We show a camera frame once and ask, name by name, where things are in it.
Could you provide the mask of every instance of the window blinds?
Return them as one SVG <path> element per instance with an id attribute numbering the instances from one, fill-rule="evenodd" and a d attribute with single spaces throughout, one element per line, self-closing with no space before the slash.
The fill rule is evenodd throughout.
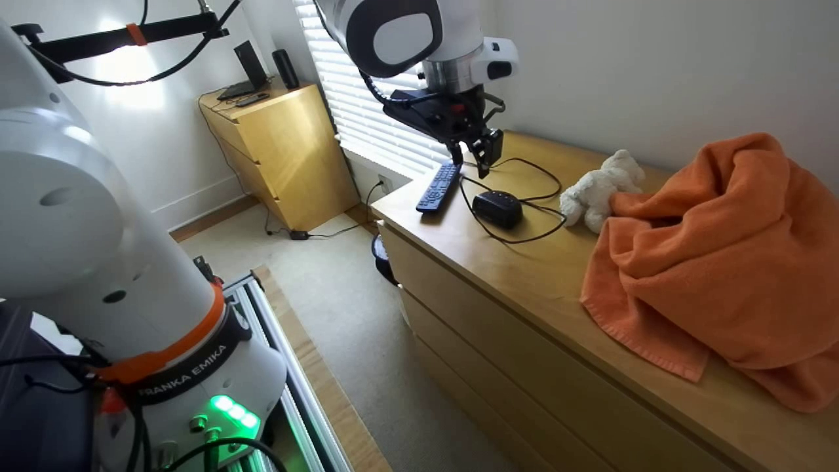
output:
<path id="1" fill-rule="evenodd" d="M 295 0 L 295 14 L 337 128 L 337 141 L 349 154 L 371 159 L 407 178 L 416 178 L 451 159 L 439 141 L 382 112 L 382 104 L 369 94 L 356 66 L 323 30 L 311 0 Z M 420 70 L 422 68 L 415 66 L 392 79 L 374 79 L 374 83 L 382 94 L 391 94 L 392 90 L 416 90 L 424 86 Z"/>

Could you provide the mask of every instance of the orange cloth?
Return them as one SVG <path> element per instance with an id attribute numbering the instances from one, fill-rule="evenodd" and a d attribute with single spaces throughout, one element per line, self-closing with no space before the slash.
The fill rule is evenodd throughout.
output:
<path id="1" fill-rule="evenodd" d="M 839 203 L 775 138 L 711 145 L 610 209 L 582 288 L 609 336 L 687 380 L 713 351 L 796 412 L 839 397 Z"/>

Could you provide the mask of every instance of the black remote control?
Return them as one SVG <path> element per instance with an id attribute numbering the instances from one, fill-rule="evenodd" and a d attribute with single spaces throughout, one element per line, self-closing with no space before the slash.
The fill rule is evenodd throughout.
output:
<path id="1" fill-rule="evenodd" d="M 447 193 L 454 191 L 454 184 L 458 182 L 462 169 L 454 163 L 446 163 L 438 175 L 430 182 L 430 187 L 424 188 L 416 213 L 422 214 L 435 214 L 442 209 Z"/>

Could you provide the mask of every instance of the wooden dresser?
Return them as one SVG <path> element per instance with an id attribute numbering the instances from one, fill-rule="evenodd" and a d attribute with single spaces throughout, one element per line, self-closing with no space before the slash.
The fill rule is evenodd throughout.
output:
<path id="1" fill-rule="evenodd" d="M 564 184 L 602 159 L 521 133 L 506 136 L 504 154 L 539 163 Z M 484 184 L 515 196 L 553 188 L 519 163 L 498 163 Z M 576 302 L 594 235 L 564 229 L 504 246 L 462 196 L 446 214 L 420 218 L 424 187 L 374 205 L 416 355 L 521 469 L 839 469 L 839 405 L 803 416 L 717 360 L 695 385 L 612 343 Z M 553 224 L 523 209 L 506 235 Z"/>
<path id="2" fill-rule="evenodd" d="M 295 93 L 270 86 L 240 108 L 218 94 L 200 100 L 214 141 L 286 229 L 308 231 L 358 203 L 315 83 Z"/>

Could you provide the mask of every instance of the plush toy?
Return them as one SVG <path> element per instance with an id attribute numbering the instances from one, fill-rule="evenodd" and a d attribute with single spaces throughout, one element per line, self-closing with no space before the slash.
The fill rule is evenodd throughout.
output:
<path id="1" fill-rule="evenodd" d="M 559 209 L 567 225 L 585 221 L 585 229 L 599 234 L 609 218 L 609 200 L 612 191 L 639 191 L 644 171 L 627 150 L 612 153 L 597 171 L 585 174 L 574 187 L 560 191 Z"/>

